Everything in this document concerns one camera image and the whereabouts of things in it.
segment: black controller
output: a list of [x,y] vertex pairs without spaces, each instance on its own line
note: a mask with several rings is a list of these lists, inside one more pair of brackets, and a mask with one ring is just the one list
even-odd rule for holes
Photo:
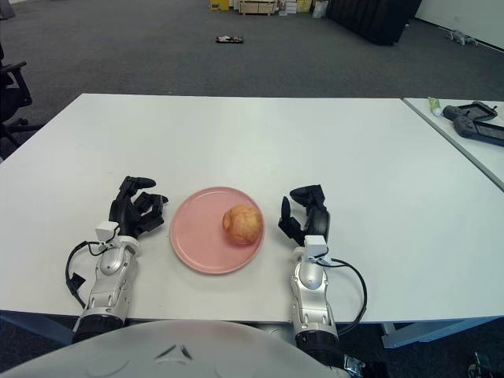
[[464,138],[504,146],[504,128],[496,124],[485,124],[466,116],[454,119],[455,131]]
[[464,116],[471,120],[478,120],[483,122],[484,120],[491,120],[497,117],[497,111],[480,101],[475,101],[469,105],[463,106],[452,106],[449,105],[443,109],[443,115],[449,120],[454,120],[457,117]]

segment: cardboard box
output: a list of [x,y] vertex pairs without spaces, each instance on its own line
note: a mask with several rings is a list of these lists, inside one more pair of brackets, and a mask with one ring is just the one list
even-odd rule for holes
[[229,10],[229,0],[209,0],[210,10]]
[[274,6],[274,3],[259,3],[258,13],[275,13]]
[[296,10],[300,13],[309,12],[311,6],[312,0],[298,0],[298,8]]
[[240,13],[258,13],[259,3],[258,2],[240,2],[239,12]]

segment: white table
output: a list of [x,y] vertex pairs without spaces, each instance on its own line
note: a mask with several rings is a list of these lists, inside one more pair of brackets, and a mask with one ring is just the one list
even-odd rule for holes
[[[169,197],[165,225],[140,239],[130,318],[289,321],[295,244],[276,223],[282,196],[314,183],[332,257],[368,284],[363,321],[504,315],[504,195],[404,102],[112,94],[81,95],[0,165],[0,309],[81,313],[66,259],[95,238],[126,175]],[[169,225],[187,196],[217,185],[257,201],[266,237],[250,264],[207,276],[173,253]],[[74,260],[87,298],[95,259]],[[352,321],[358,279],[334,270],[328,300]]]
[[[432,114],[426,98],[405,98],[405,103],[424,118],[433,128],[444,136],[451,144],[462,152],[476,167],[504,190],[504,148],[477,140],[462,138],[454,129],[452,121],[443,116],[436,117]],[[441,109],[447,105],[460,106],[472,103],[473,100],[439,100]],[[490,107],[499,106],[500,114],[490,124],[504,127],[504,102],[485,101]]]

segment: floor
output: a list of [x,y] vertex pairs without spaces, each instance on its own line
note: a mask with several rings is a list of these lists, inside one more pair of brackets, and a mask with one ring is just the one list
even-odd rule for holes
[[[0,23],[4,64],[28,62],[23,74],[34,99],[17,116],[46,122],[84,92],[504,101],[504,54],[451,43],[446,32],[430,24],[413,20],[396,46],[377,46],[309,14],[241,17],[212,13],[206,4],[14,4],[17,16]],[[241,35],[245,43],[217,45],[217,35]],[[13,150],[5,140],[2,148]],[[74,321],[57,320],[69,327]],[[391,378],[465,377],[474,351],[488,354],[494,368],[504,371],[504,320],[398,350],[384,350],[380,327],[366,324],[345,335],[342,345],[366,361],[385,361]],[[58,347],[2,323],[0,372]]]

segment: black chair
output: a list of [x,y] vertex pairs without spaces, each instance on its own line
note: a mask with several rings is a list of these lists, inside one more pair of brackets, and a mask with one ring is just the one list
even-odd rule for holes
[[[24,118],[4,124],[4,121],[12,117],[19,108],[31,105],[32,97],[21,75],[21,67],[25,66],[26,62],[22,61],[15,65],[3,65],[3,57],[2,44],[0,44],[0,119],[2,121],[0,124],[0,139],[6,137],[18,148],[21,143],[14,138],[13,133],[34,132],[39,130],[43,125],[27,126],[28,120]],[[17,87],[13,87],[14,82],[10,75],[14,76]]]

